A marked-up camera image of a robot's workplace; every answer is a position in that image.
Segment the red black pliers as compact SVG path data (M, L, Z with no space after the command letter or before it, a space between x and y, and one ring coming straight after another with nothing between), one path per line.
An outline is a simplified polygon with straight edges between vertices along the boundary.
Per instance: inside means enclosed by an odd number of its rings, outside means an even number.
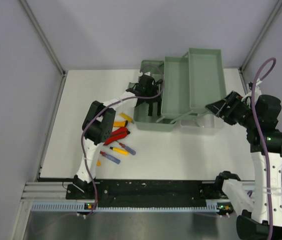
M115 141L123 139L130 134L130 131L126 127L120 127L119 129L113 131L110 137L105 141L104 145L107 146Z

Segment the steel claw hammer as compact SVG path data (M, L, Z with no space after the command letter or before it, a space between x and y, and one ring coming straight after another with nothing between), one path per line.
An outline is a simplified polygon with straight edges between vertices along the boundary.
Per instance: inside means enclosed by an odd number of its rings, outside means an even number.
M157 93L159 95L161 95L161 88L162 88L162 84L163 84L163 79L159 79L156 83L156 89L157 89ZM157 116L159 117L161 115L161 106L157 106Z

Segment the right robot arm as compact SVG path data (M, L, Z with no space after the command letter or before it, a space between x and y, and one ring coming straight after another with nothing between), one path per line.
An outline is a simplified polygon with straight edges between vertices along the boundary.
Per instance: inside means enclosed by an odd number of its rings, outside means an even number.
M215 194L228 197L234 207L239 238L282 240L282 132L277 129L281 101L264 94L252 106L232 91L205 108L225 123L239 124L247 131L255 170L254 198L229 171L220 173L214 185Z

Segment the orange utility knife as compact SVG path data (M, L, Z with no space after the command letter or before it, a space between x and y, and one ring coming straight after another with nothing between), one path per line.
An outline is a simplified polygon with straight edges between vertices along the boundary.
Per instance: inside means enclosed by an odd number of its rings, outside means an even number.
M127 127L129 121L127 120L124 120L124 121L115 121L113 126L115 128L124 128L124 127Z

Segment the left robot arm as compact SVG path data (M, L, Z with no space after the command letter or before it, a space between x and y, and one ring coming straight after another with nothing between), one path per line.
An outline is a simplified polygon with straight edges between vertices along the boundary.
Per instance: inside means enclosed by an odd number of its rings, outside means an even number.
M164 89L164 76L158 81L142 73L133 87L120 96L105 102L95 100L82 124L81 147L83 156L80 167L73 178L73 185L83 198L94 194L95 171L98 154L109 139L117 113L134 108L142 103L152 104L161 101Z

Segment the black rubber mallet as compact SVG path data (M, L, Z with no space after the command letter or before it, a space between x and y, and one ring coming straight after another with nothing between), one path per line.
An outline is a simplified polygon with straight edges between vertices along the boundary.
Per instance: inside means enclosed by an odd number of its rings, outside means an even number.
M153 115L153 101L149 100L148 101L148 116L151 117Z

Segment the green plastic toolbox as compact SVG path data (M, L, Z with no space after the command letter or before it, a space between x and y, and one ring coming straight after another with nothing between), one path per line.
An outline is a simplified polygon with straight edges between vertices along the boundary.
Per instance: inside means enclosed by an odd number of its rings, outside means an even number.
M226 96L222 52L219 49L190 48L182 57L167 56L164 60L143 60L141 69L151 72L158 81L164 76L161 115L157 104L148 116L146 103L134 109L138 130L170 132L177 122L190 121L206 115L205 105Z

